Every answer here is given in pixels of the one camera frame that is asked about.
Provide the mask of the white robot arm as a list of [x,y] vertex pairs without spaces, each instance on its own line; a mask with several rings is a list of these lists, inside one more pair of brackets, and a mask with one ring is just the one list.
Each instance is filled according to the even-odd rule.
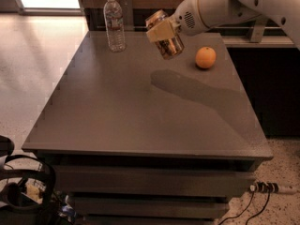
[[151,42],[195,36],[216,26],[265,16],[300,48],[300,0],[184,0],[174,14],[147,31]]

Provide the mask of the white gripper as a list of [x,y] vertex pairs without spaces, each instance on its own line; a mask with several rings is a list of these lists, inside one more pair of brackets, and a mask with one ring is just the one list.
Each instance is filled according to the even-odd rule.
[[179,31],[187,36],[195,36],[203,31],[203,21],[199,11],[199,0],[184,0],[173,17],[162,20],[147,19],[146,35],[151,43],[174,38]]

